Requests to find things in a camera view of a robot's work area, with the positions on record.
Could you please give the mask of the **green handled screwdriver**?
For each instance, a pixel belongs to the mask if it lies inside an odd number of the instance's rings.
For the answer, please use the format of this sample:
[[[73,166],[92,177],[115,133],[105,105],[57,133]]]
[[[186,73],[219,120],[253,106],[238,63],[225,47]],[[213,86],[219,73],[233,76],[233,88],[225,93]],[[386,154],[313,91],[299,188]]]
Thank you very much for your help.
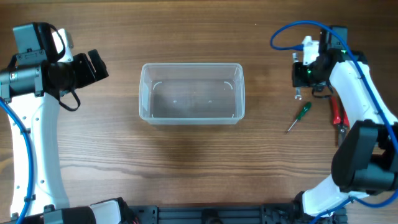
[[[310,108],[312,107],[312,103],[311,102],[307,102],[304,104],[304,106],[302,107],[302,109],[300,110],[300,112],[297,114],[297,116],[295,117],[295,120],[293,121],[293,123],[290,125],[290,127],[286,130],[285,134],[289,133],[290,130],[295,126],[295,124],[300,121],[306,114],[307,112],[310,110]]]

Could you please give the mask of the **clear plastic container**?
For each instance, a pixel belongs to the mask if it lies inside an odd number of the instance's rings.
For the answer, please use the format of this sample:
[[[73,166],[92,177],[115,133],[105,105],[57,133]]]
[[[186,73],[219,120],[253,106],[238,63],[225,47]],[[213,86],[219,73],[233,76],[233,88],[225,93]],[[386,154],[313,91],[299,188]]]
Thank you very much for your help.
[[[139,116],[151,125],[236,124],[246,109],[238,63],[147,63],[139,85]]]

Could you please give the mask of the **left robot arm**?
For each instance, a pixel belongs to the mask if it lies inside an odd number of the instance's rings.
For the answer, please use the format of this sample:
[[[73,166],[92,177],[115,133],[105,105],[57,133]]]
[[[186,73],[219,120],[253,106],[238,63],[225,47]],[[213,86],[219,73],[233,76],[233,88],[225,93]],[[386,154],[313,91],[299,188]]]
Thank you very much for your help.
[[[9,117],[14,159],[12,223],[132,223],[122,198],[71,207],[57,141],[62,97],[108,76],[97,50],[72,55],[67,31],[46,22],[13,29],[18,52],[1,70],[1,108]]]

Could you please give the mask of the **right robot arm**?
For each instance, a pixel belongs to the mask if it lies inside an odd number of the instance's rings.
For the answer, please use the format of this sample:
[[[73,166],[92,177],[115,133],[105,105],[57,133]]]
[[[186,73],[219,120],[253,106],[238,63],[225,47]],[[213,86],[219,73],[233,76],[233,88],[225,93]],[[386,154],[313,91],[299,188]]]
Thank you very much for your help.
[[[292,82],[296,89],[337,92],[343,108],[336,125],[344,137],[331,174],[295,199],[300,218],[311,223],[350,202],[380,208],[397,198],[397,117],[373,84],[364,54],[348,47],[347,28],[320,27],[320,40],[306,36],[294,46],[303,52],[303,60],[294,61]]]

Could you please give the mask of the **silver combination wrench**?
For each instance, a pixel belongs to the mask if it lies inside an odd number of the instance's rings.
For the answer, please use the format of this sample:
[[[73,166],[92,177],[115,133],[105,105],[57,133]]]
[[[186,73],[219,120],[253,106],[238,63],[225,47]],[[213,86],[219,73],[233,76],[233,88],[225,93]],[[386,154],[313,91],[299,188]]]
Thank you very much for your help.
[[[297,53],[296,52],[294,52],[292,54],[292,60],[293,60],[293,64],[299,62],[299,58],[297,57]],[[295,99],[296,100],[302,100],[300,87],[295,87]]]

